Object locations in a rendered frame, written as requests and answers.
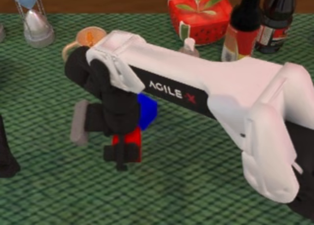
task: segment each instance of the mug handle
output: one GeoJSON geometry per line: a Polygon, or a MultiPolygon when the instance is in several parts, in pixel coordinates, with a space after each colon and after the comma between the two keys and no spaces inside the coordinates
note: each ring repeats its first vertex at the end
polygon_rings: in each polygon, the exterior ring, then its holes
{"type": "Polygon", "coordinates": [[[63,50],[62,50],[62,58],[63,61],[66,62],[66,60],[68,59],[68,52],[75,48],[75,47],[80,47],[80,44],[77,41],[71,42],[70,44],[66,45],[63,50]]]}

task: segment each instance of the white arm casing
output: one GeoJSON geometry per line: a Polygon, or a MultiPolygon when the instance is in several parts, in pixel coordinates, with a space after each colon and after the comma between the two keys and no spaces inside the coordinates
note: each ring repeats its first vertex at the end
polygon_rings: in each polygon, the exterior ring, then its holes
{"type": "Polygon", "coordinates": [[[292,169],[296,152],[285,120],[314,129],[313,83],[304,67],[251,57],[213,62],[119,30],[92,47],[86,57],[88,62],[102,60],[112,85],[124,90],[139,93],[145,88],[130,66],[204,90],[209,110],[242,151],[248,183],[273,201],[294,200],[299,190],[292,169]]]}

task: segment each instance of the orange mug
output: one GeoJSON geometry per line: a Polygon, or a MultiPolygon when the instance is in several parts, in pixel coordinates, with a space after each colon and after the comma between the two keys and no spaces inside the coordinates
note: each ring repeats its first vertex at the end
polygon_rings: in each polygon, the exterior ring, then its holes
{"type": "Polygon", "coordinates": [[[66,45],[62,50],[62,58],[66,61],[69,57],[69,51],[80,47],[92,47],[107,35],[106,31],[100,27],[86,27],[77,33],[75,41],[66,45]]]}

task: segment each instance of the red pot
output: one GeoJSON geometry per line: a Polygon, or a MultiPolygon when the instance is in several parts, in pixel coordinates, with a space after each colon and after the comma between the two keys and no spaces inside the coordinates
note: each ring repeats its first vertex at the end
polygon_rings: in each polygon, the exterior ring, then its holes
{"type": "MultiPolygon", "coordinates": [[[[199,9],[208,1],[202,0],[199,9]]],[[[197,5],[195,0],[168,0],[172,25],[182,41],[191,37],[195,40],[195,45],[200,46],[218,41],[225,35],[232,11],[229,0],[222,0],[209,8],[215,12],[213,15],[182,10],[177,8],[178,4],[186,4],[195,10],[197,5]]]]}

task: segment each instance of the green woven surface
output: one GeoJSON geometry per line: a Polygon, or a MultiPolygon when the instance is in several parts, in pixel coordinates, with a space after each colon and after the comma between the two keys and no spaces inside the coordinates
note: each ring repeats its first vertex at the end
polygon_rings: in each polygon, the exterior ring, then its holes
{"type": "MultiPolygon", "coordinates": [[[[101,134],[87,147],[69,140],[73,106],[91,95],[64,76],[61,50],[77,31],[128,30],[177,50],[167,15],[49,15],[56,42],[26,45],[20,19],[0,14],[0,113],[22,171],[0,179],[0,225],[292,225],[311,224],[255,192],[242,174],[240,151],[213,120],[159,100],[143,133],[143,162],[116,172],[102,160],[101,134]]],[[[314,15],[297,15],[284,48],[257,57],[296,62],[314,74],[314,15]]],[[[219,60],[222,41],[199,48],[219,60]]]]}

